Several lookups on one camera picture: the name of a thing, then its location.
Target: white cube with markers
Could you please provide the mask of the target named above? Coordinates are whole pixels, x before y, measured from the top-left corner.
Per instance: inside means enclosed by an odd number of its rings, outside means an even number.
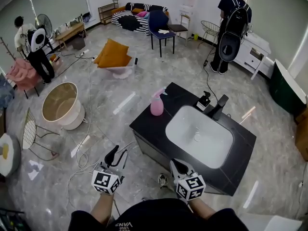
[[[205,182],[201,175],[194,173],[190,178],[178,181],[176,192],[186,201],[200,198],[205,190]]]
[[[100,193],[113,195],[120,185],[118,175],[112,175],[95,170],[92,176],[92,186]]]

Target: pink armchair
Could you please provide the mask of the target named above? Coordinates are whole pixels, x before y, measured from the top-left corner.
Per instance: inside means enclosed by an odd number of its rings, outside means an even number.
[[[35,86],[41,80],[41,77],[31,66],[31,64],[23,58],[16,59],[14,66],[11,68],[11,70],[5,77],[14,81],[18,89],[24,90],[27,99],[28,96],[26,90],[29,90],[31,88],[34,88],[37,95],[39,96],[39,93]]]

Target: gray floor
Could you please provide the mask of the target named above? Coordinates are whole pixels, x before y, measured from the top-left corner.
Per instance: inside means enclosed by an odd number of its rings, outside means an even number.
[[[123,30],[115,25],[98,26],[89,31],[86,48],[90,50],[85,57],[97,55],[107,38],[112,38],[130,46],[130,51],[138,54],[139,62],[135,73],[125,80],[114,79],[104,69],[90,66],[92,125],[89,139],[80,147],[81,152],[87,151],[89,163],[93,164],[103,157],[115,144],[120,147],[134,140],[129,124],[149,105],[151,95],[170,82],[182,86],[201,97],[206,86],[206,72],[203,62],[210,47],[203,44],[197,49],[198,43],[190,41],[188,47],[184,41],[177,39],[176,51],[172,54],[172,41],[163,47],[163,57],[159,57],[158,40],[154,40],[151,49],[151,38],[144,34]],[[70,48],[63,54],[73,53]],[[75,58],[63,57],[64,64],[58,70],[62,72]],[[48,86],[39,88],[40,97],[29,92],[29,99],[22,92],[7,109],[7,127],[10,134],[22,137],[22,128],[27,109],[30,107],[36,123],[42,127],[59,132],[61,136],[48,135],[43,139],[45,145],[60,153],[57,159],[44,162],[29,150],[22,151],[22,163],[18,171],[8,179],[11,196],[18,209],[26,212],[26,217],[33,230],[66,230],[70,214],[75,210],[67,204],[66,186],[70,176],[78,170],[75,157],[71,151],[85,137],[89,125],[82,123],[73,131],[65,131],[44,121],[41,108],[44,98],[56,85],[71,81],[78,86],[78,97],[86,109],[86,119],[90,120],[88,63],[78,61]],[[203,199],[216,210],[231,207],[238,214],[243,212],[280,215],[294,218],[299,210],[299,184],[302,181],[305,162],[294,145],[295,124],[293,118],[279,107],[270,97],[266,80],[257,75],[254,81],[251,74],[239,66],[230,65],[225,75],[214,74],[208,67],[209,84],[220,98],[229,96],[224,113],[230,113],[232,119],[242,121],[242,116],[253,106],[256,107],[242,125],[257,136],[256,145],[241,184],[234,195],[221,196],[204,194]],[[132,92],[135,97],[114,115],[113,111]],[[40,156],[48,157],[37,145],[33,150]],[[142,197],[158,198],[170,196],[168,190],[161,191],[157,185],[157,176],[165,172],[157,163],[141,154],[136,144],[131,145],[126,176],[123,185],[117,190],[115,199],[121,213],[139,202]],[[32,171],[29,160],[42,163],[44,167],[39,174],[30,180],[28,173]],[[259,187],[249,207],[243,209],[254,183]],[[99,194],[90,185],[89,173],[79,174],[71,179],[69,196],[76,209],[90,211]],[[301,208],[298,216],[308,209],[307,187],[304,186]]]

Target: wooden shelf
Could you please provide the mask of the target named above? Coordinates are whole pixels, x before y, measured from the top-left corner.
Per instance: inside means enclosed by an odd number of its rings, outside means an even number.
[[[113,3],[104,5],[98,8],[98,14],[100,15],[101,23],[107,25],[111,22],[112,15],[110,15],[111,10],[117,9],[119,7],[118,0],[113,0]]]

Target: black shirt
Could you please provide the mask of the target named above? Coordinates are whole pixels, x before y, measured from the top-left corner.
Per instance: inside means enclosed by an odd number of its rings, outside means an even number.
[[[238,1],[239,5],[241,7],[244,7],[246,5],[246,2],[244,0],[237,0],[237,1]],[[218,5],[218,8],[221,9],[225,13],[225,16],[226,16],[230,13],[230,11],[235,6],[237,6],[237,3],[235,3],[235,5],[234,5],[233,0],[221,0],[219,5]],[[248,22],[251,23],[252,10],[251,10],[250,7],[247,10],[247,14],[248,14]]]
[[[84,211],[72,213],[69,231],[248,231],[232,209],[223,209],[208,220],[194,215],[187,205],[178,199],[148,200],[134,205],[116,221],[105,228],[91,214]]]

